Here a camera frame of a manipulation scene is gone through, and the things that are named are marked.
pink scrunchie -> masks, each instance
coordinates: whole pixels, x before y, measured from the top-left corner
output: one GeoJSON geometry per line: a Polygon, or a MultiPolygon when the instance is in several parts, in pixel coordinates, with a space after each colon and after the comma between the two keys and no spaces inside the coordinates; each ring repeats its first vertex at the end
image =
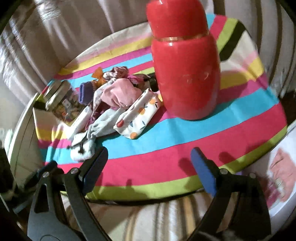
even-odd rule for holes
{"type": "Polygon", "coordinates": [[[141,94],[129,79],[117,79],[104,89],[101,100],[113,108],[129,108],[141,94]]]}

red bottle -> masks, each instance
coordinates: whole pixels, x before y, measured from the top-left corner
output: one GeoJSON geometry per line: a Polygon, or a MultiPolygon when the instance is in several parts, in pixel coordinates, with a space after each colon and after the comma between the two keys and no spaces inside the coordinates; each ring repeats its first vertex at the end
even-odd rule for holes
{"type": "Polygon", "coordinates": [[[147,17],[154,39],[155,74],[166,109],[186,120],[216,107],[220,60],[198,0],[153,0],[147,17]]]}

striped tablecloth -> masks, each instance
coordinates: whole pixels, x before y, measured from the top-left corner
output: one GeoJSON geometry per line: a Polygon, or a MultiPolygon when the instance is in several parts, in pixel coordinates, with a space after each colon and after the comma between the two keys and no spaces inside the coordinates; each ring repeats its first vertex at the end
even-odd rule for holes
{"type": "MultiPolygon", "coordinates": [[[[163,198],[197,190],[200,181],[190,162],[190,151],[200,147],[219,167],[238,172],[269,151],[286,133],[279,100],[268,88],[256,47],[242,23],[207,15],[221,59],[218,106],[203,120],[186,121],[162,107],[136,140],[118,134],[98,139],[109,151],[109,161],[87,194],[90,199],[140,200],[163,198]]],[[[127,66],[131,73],[153,73],[152,34],[147,23],[114,33],[93,45],[56,79],[73,87],[92,80],[101,66],[127,66]]],[[[55,160],[65,172],[79,167],[70,158],[71,144],[63,124],[50,112],[34,110],[39,147],[45,162],[55,160]]]]}

blue stripe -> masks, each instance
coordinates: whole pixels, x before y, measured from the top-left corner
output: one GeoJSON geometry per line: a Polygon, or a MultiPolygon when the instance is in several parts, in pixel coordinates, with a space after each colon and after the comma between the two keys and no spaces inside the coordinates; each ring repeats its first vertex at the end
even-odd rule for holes
{"type": "Polygon", "coordinates": [[[213,14],[213,13],[208,13],[206,15],[207,15],[207,26],[210,29],[213,22],[214,22],[214,19],[215,19],[216,15],[213,14]]]}
{"type": "MultiPolygon", "coordinates": [[[[259,89],[248,96],[218,105],[214,113],[203,120],[166,119],[155,125],[148,125],[136,140],[111,135],[102,137],[98,141],[108,149],[109,159],[145,154],[224,131],[266,112],[278,103],[279,100],[269,88],[259,89]]],[[[41,152],[46,161],[55,160],[59,164],[74,163],[70,158],[70,150],[64,148],[55,150],[49,147],[48,151],[41,152]]]]}
{"type": "MultiPolygon", "coordinates": [[[[116,66],[126,66],[126,67],[128,67],[130,69],[130,68],[133,68],[133,67],[135,67],[137,65],[147,63],[149,61],[152,61],[152,54],[150,54],[150,53],[142,55],[142,56],[137,57],[137,58],[133,58],[133,59],[124,61],[124,62],[119,63],[119,64],[112,65],[112,66],[110,66],[108,68],[103,69],[103,72],[110,71],[110,70],[112,70],[113,67],[116,67],[116,66]]],[[[77,79],[68,80],[68,81],[70,82],[70,84],[74,88],[78,88],[82,83],[91,81],[93,79],[94,78],[92,77],[92,74],[88,74],[86,76],[83,76],[83,77],[80,77],[80,78],[77,78],[77,79]]]]}

red cap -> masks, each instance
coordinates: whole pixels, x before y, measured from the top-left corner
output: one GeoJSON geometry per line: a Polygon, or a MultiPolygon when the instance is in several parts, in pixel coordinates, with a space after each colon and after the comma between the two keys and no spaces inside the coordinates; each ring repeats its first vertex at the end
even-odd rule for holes
{"type": "Polygon", "coordinates": [[[207,18],[199,0],[152,0],[147,18],[155,38],[207,34],[207,18]]]}

